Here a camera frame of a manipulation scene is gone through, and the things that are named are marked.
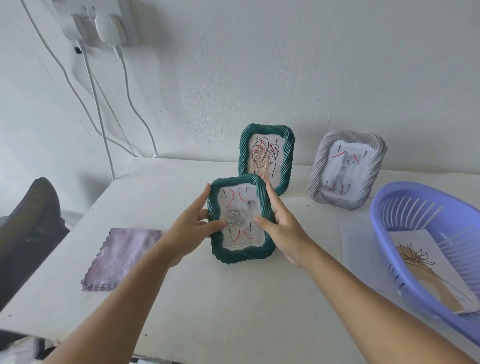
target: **power outlet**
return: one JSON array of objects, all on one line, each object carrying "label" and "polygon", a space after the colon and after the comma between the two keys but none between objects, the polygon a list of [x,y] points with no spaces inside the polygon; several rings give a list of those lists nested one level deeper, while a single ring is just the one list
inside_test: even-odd
[{"label": "power outlet", "polygon": [[72,31],[72,15],[80,16],[84,22],[91,22],[93,27],[86,28],[92,31],[95,29],[97,14],[114,14],[120,19],[127,35],[127,42],[122,46],[134,47],[140,44],[129,0],[52,0],[52,4],[65,35]]}]

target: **purple basket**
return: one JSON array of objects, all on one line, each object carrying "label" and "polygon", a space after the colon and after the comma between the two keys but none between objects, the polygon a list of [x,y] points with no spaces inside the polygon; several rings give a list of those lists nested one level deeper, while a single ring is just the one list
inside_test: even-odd
[{"label": "purple basket", "polygon": [[388,231],[426,229],[480,298],[480,211],[424,184],[393,182],[373,199],[370,217],[380,253],[402,297],[480,346],[480,312],[457,315],[437,301],[410,273],[388,235]]}]

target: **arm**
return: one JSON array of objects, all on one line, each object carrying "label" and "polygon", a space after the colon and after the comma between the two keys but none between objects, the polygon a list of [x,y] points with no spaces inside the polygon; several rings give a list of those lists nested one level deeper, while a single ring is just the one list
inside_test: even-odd
[{"label": "arm", "polygon": [[319,247],[267,182],[277,224],[257,218],[276,246],[313,278],[370,364],[475,361],[426,324],[363,284]]},{"label": "arm", "polygon": [[206,223],[204,192],[145,254],[116,290],[45,360],[45,364],[129,363],[168,270],[224,221]]}]

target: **lavender cloth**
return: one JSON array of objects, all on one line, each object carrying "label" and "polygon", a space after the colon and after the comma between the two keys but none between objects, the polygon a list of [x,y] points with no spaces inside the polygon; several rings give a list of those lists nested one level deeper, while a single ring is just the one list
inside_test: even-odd
[{"label": "lavender cloth", "polygon": [[160,230],[112,228],[82,280],[82,290],[114,290],[161,236]]}]

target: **white paper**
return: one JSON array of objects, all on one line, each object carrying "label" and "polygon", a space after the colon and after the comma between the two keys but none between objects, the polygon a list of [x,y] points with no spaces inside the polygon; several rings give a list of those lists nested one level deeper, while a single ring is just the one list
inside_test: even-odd
[{"label": "white paper", "polygon": [[253,134],[249,141],[247,172],[270,181],[273,188],[280,184],[280,168],[285,154],[285,139],[276,134]]},{"label": "white paper", "polygon": [[242,183],[222,187],[217,199],[220,219],[227,222],[227,227],[222,230],[224,248],[238,250],[265,243],[265,233],[255,222],[255,216],[262,215],[257,186]]},{"label": "white paper", "polygon": [[397,295],[398,289],[383,263],[369,225],[340,224],[343,265],[377,292]]},{"label": "white paper", "polygon": [[480,310],[477,296],[426,230],[389,232],[410,272],[438,301],[455,313]]},{"label": "white paper", "polygon": [[322,173],[320,191],[325,196],[356,201],[373,152],[366,144],[334,142]]}]

